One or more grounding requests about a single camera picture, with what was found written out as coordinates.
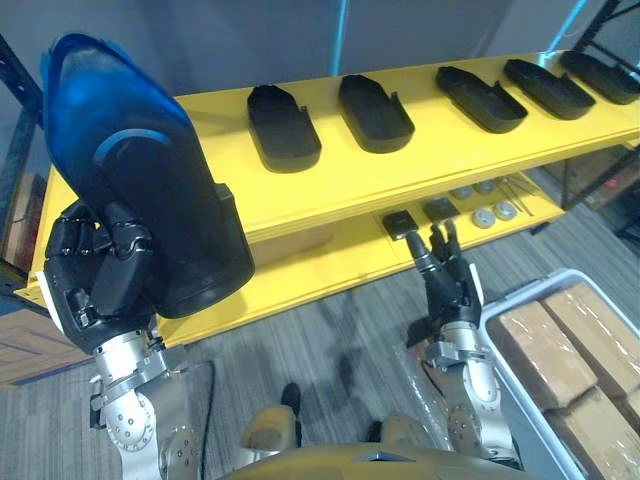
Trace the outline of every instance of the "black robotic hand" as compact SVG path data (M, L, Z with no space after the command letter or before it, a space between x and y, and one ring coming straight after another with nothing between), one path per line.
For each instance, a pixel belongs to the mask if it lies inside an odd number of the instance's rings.
M65 335L84 352L149 324L154 310L141 290L152 241L116 202L105 208L104 225L80 201L54 223L44 273Z
M445 323L480 322L482 305L469 264L462 257L458 236L451 220L445 221L447 240L439 225L431 226L431 251L420 235L407 234L409 250L427 290L429 320L435 329Z

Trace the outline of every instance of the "shelf board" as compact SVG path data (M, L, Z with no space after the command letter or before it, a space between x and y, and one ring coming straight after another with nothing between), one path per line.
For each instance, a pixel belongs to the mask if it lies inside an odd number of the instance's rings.
M557 52L545 66L560 73ZM247 130L250 88L178 97L198 133L217 182L229 185L250 243L275 238L363 213L378 211L498 175L562 160L607 146L637 141L638 101L614 105L596 99L577 120L559 120L523 94L502 73L511 57L447 62L484 81L500 80L529 115L512 132L490 134L444 96L433 64L366 73L388 93L397 91L416 126L409 144L384 155L363 151L338 110L339 77L282 84L306 105L320 141L317 165L295 174L277 174L261 164ZM539 62L541 55L518 58ZM59 213L75 199L52 169L36 243L33 271L42 270L49 232Z
M461 211L455 219L461 246L469 248L510 235L563 213L542 192L537 196L519 196L535 216L519 213L508 222L497 220L486 230L473 225L471 212L504 200L499 192L486 196L476 194L465 202L454 200ZM343 220L335 224L329 243L257 271L247 285L219 304L184 319L160 319L162 336L168 345L193 342L412 267L413 260L405 242L393 241L381 223L385 214L405 208L427 239L430 222L419 202Z

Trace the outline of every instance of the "black tray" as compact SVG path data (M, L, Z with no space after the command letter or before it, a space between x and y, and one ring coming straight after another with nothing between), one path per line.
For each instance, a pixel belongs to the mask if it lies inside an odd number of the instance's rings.
M249 130L268 170L291 173L315 165L322 146L306 107L298 109L291 94L273 85L254 88L247 106Z
M560 63L569 72L614 103L626 105L640 97L640 83L621 67L609 67L584 53L564 52Z
M524 60L507 61L504 71L527 95L559 118L580 118L596 103L567 74L558 78L535 63Z
M347 75L340 83L342 116L358 144L368 152L389 153L404 147L415 130L393 92L362 75Z
M440 67L436 82L456 106L490 132L509 132L527 116L527 110L500 82L490 87L473 73L455 67Z

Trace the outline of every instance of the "black cable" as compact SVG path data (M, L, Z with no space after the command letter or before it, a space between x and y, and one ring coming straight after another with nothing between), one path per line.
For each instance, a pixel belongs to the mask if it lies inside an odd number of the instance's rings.
M215 383L214 382L215 366L213 364L213 361L206 360L205 362L203 362L203 364L208 364L211 367L211 387L209 387L209 406L207 407L207 415L204 422L204 433L202 434L202 458L200 459L200 472L202 475L202 480L206 478L205 464L206 464L207 438L208 438L207 434L209 433L209 421L211 419L211 410L213 405L213 385Z

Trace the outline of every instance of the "gray wall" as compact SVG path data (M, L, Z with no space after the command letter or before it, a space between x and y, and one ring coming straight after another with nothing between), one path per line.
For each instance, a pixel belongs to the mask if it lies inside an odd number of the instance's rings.
M589 0L559 47L578 38L604 0ZM350 0L341 73L543 51L576 0ZM0 32L40 82L39 63L63 32L119 44L173 94L330 74L341 0L22 0L2 2ZM633 56L639 21L609 29ZM0 162L17 115L0 89ZM29 169L46 172L34 143Z

